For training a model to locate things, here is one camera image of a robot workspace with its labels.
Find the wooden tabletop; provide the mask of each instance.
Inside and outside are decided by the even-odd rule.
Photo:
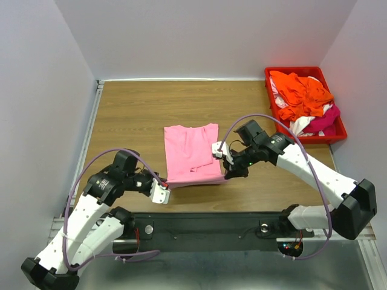
[[[271,115],[264,82],[106,82],[86,162],[106,149],[125,147],[140,152],[153,170],[166,177],[164,127],[218,123],[221,140],[237,118],[254,112]],[[269,135],[275,132],[272,121],[256,120]],[[231,133],[227,141],[237,138]],[[327,145],[306,148],[310,155],[334,168]],[[84,188],[90,175],[111,164],[114,154],[99,158],[87,170],[79,188]],[[114,206],[129,211],[187,212],[272,211],[295,203],[322,204],[317,191],[270,163],[257,163],[249,171],[248,178],[231,179],[223,185],[173,189],[168,205],[153,204],[142,194],[126,192]]]

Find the orange cloth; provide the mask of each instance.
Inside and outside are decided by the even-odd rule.
[[[310,77],[299,77],[295,73],[289,75],[279,71],[271,71],[278,93],[287,107],[278,110],[283,120],[296,121],[301,116],[322,117],[322,107],[333,100],[333,96],[320,82]]]

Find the pink cloth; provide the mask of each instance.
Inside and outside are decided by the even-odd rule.
[[[226,182],[220,162],[212,157],[211,144],[218,141],[218,124],[164,128],[167,183],[171,189],[188,185]]]
[[[309,125],[302,131],[304,133],[317,133],[322,131],[325,136],[336,135],[336,127],[333,123],[339,115],[339,108],[333,104],[332,108],[327,110],[324,116],[316,117],[314,120],[310,121]]]

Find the white wall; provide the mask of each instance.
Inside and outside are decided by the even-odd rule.
[[[94,76],[53,0],[1,1],[0,283],[47,244],[69,191]]]
[[[319,65],[356,0],[55,0],[98,79]]]
[[[387,268],[387,2],[371,2],[357,1],[321,67],[348,131],[334,157],[344,174],[376,186],[371,223]]]

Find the red laundry basket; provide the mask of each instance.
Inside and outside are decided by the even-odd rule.
[[[318,66],[295,66],[295,67],[271,67],[265,69],[265,85],[268,92],[268,98],[270,100],[270,109],[272,109],[273,117],[275,119],[282,122],[282,124],[289,127],[290,122],[284,121],[279,118],[278,110],[280,108],[276,105],[274,100],[274,93],[272,91],[272,86],[270,85],[269,77],[270,77],[270,71],[280,71],[284,74],[290,74],[290,73],[296,73],[299,77],[308,77],[312,76],[318,79],[323,87],[329,91],[328,85],[324,79],[324,75],[322,74],[321,69]],[[279,124],[275,124],[277,131],[286,134],[290,136],[290,134]],[[340,117],[337,117],[334,121],[334,125],[336,127],[336,135],[335,136],[309,136],[309,137],[299,137],[301,143],[303,144],[318,144],[318,143],[325,143],[325,144],[331,144],[335,143],[340,140],[344,140],[347,137],[346,130],[344,128],[343,122]]]

